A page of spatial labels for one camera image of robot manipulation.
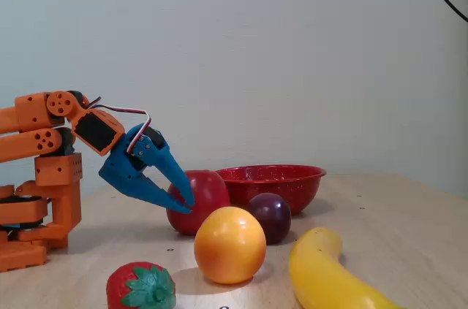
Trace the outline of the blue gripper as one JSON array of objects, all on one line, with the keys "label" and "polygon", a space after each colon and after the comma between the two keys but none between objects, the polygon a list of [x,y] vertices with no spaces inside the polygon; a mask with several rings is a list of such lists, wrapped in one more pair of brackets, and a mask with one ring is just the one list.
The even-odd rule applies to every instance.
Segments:
[{"label": "blue gripper", "polygon": [[[191,209],[187,206],[194,206],[195,198],[189,178],[174,159],[169,145],[158,130],[149,126],[136,138],[142,127],[139,124],[121,137],[111,149],[99,176],[125,196],[177,213],[190,213]],[[133,146],[131,153],[128,153],[131,142]],[[177,201],[146,177],[144,171],[147,167],[156,167],[178,189],[184,201]]]}]

